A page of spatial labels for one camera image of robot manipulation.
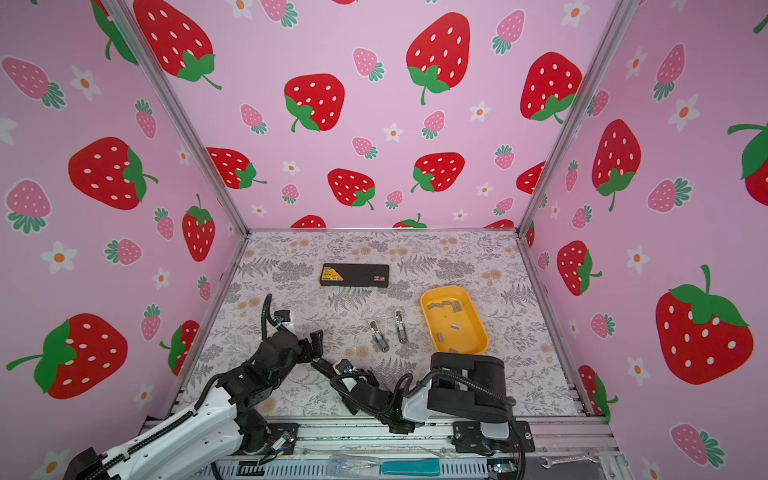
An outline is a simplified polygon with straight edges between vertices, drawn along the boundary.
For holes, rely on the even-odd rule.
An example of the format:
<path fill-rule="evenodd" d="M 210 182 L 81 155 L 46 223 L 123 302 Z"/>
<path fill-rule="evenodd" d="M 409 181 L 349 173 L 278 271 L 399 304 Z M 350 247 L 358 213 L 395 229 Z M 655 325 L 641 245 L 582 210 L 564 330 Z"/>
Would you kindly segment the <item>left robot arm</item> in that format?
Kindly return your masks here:
<path fill-rule="evenodd" d="M 270 397 L 298 364 L 323 355 L 323 332 L 300 339 L 288 327 L 290 312 L 270 312 L 265 298 L 256 352 L 239 366 L 214 375 L 198 400 L 143 434 L 101 454 L 88 448 L 69 463 L 66 479 L 185 479 L 235 453 L 263 464 L 283 454 L 297 433 L 293 424 L 272 431 L 256 405 Z"/>

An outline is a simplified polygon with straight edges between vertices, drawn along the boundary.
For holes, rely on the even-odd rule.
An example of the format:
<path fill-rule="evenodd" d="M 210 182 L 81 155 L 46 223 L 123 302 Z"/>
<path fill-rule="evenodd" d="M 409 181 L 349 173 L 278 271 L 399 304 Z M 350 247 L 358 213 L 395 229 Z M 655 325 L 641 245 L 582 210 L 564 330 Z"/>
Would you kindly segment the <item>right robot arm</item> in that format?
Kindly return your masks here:
<path fill-rule="evenodd" d="M 451 443 L 459 453 L 491 457 L 535 451 L 528 424 L 514 416 L 516 400 L 507 394 L 504 362 L 496 357 L 435 353 L 421 380 L 407 373 L 391 390 L 373 372 L 347 360 L 316 359 L 311 366 L 329 380 L 352 414 L 368 414 L 392 434 L 411 434 L 444 414 L 457 419 Z"/>

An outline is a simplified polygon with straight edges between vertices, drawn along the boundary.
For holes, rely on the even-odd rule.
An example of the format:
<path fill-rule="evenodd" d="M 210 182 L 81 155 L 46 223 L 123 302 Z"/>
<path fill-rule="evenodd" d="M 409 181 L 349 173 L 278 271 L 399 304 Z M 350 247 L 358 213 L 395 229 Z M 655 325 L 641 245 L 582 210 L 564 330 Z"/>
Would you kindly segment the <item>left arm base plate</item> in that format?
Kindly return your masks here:
<path fill-rule="evenodd" d="M 268 453 L 277 455 L 292 455 L 300 425 L 298 423 L 268 423 L 265 433 L 265 443 L 258 455 Z"/>

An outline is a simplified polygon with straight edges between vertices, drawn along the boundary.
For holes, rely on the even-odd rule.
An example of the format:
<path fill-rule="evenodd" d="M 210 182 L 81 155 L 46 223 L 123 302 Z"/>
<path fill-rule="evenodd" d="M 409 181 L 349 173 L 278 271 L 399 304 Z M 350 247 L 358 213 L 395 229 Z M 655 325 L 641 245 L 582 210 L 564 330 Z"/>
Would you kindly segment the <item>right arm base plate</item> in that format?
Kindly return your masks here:
<path fill-rule="evenodd" d="M 497 453 L 533 453 L 536 449 L 530 425 L 513 420 L 508 423 L 457 421 L 452 425 L 452 445 L 458 453 L 493 456 Z"/>

